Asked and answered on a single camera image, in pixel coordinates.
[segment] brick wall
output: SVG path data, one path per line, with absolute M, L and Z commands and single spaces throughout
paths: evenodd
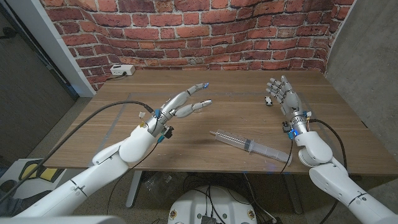
M 138 70 L 318 70 L 353 0 L 41 0 L 95 90 Z

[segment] wire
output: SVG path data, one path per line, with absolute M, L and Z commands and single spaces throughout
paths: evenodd
M 323 121 L 321 121 L 321 120 L 319 120 L 319 119 L 315 119 L 315 118 L 314 118 L 314 119 L 310 119 L 310 123 L 312 123 L 312 122 L 318 122 L 318 123 L 321 123 L 321 124 L 325 125 L 330 131 L 333 132 L 333 134 L 335 134 L 335 136 L 336 136 L 338 142 L 340 143 L 341 151 L 342 151 L 342 153 L 343 153 L 344 168 L 347 169 L 346 150 L 345 150 L 345 148 L 344 148 L 344 144 L 343 144 L 343 141 L 341 140 L 340 136 L 337 134 L 337 132 L 336 132 L 331 126 L 329 126 L 329 124 L 326 124 L 325 122 L 323 122 Z M 333 206 L 332 206 L 332 208 L 331 208 L 330 211 L 326 214 L 326 216 L 323 218 L 323 220 L 320 222 L 320 224 L 323 224 L 323 223 L 329 218 L 329 216 L 331 215 L 331 213 L 335 210 L 337 204 L 338 204 L 338 200 L 336 199 L 336 200 L 335 200 L 335 203 L 334 203 Z
M 289 153 L 289 156 L 288 156 L 287 161 L 286 161 L 286 163 L 285 163 L 285 166 L 284 166 L 284 168 L 280 171 L 279 174 L 283 174 L 283 172 L 284 172 L 284 170 L 285 170 L 287 164 L 289 163 L 290 157 L 292 156 L 292 149 L 293 149 L 293 140 L 292 140 L 292 145 L 290 146 L 290 153 Z
M 122 77 L 125 77 L 126 75 L 127 75 L 127 72 L 123 72 L 122 75 L 116 76 L 116 77 L 112 77 L 112 78 L 107 78 L 106 81 L 108 81 L 108 80 L 119 80 L 119 79 L 121 79 Z
M 156 146 L 159 144 L 159 142 L 156 143 L 156 145 L 154 146 L 154 148 L 151 150 L 150 153 L 148 153 L 148 155 L 146 155 L 146 157 L 144 157 L 143 159 L 141 159 L 141 161 L 139 161 L 136 165 L 134 165 L 129 171 L 125 172 L 120 178 L 119 180 L 116 182 L 116 184 L 113 186 L 113 189 L 111 191 L 111 195 L 109 196 L 108 199 L 108 204 L 106 205 L 106 215 L 108 215 L 108 211 L 109 211 L 109 204 L 111 203 L 111 198 L 112 198 L 112 194 L 117 186 L 117 184 L 120 182 L 120 180 L 130 171 L 132 171 L 136 166 L 138 166 L 141 162 L 143 162 L 156 148 Z
M 10 197 L 14 191 L 17 190 L 21 184 L 23 184 L 34 172 L 36 172 L 39 168 L 42 167 L 42 165 L 74 134 L 79 128 L 81 128 L 87 121 L 89 121 L 91 118 L 93 118 L 95 115 L 97 115 L 99 112 L 105 110 L 106 108 L 109 108 L 111 106 L 116 106 L 116 105 L 121 105 L 121 104 L 127 104 L 127 103 L 132 103 L 132 104 L 138 104 L 143 106 L 148 112 L 152 113 L 154 110 L 146 105 L 145 103 L 141 103 L 139 101 L 119 101 L 115 103 L 110 103 L 108 105 L 105 105 L 101 107 L 100 109 L 96 110 L 94 113 L 92 113 L 89 117 L 87 117 L 84 121 L 82 121 L 78 126 L 76 126 L 62 141 L 60 141 L 38 164 L 36 167 L 34 167 L 22 180 L 20 180 L 10 191 L 8 191 L 1 199 L 0 203 L 2 203 L 5 199 Z

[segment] white device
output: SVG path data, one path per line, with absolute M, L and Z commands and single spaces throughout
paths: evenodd
M 113 65 L 111 68 L 112 75 L 123 75 L 124 72 L 126 75 L 132 75 L 135 71 L 133 65 Z

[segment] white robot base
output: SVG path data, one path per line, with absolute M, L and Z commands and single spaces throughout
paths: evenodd
M 206 193 L 208 196 L 210 195 L 215 211 L 225 223 L 257 223 L 254 209 L 249 202 L 235 191 L 220 186 L 212 186 L 209 189 L 208 186 L 202 186 L 182 195 L 172 205 L 167 223 L 222 223 L 214 211 L 213 218 L 209 218 L 211 217 L 212 207 L 210 198 L 205 196 Z

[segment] syringe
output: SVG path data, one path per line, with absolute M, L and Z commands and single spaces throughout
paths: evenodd
M 254 140 L 250 140 L 242 136 L 238 136 L 236 134 L 223 131 L 221 129 L 217 130 L 217 132 L 210 131 L 210 133 L 216 136 L 216 140 L 238 147 L 240 149 L 248 151 L 249 153 L 256 152 L 258 154 L 262 154 L 264 156 L 282 162 L 286 162 L 287 159 L 289 158 L 289 155 L 284 152 L 273 149 L 271 147 L 263 146 L 262 144 L 255 143 Z M 290 165 L 291 162 L 292 162 L 292 156 L 290 157 L 287 165 Z

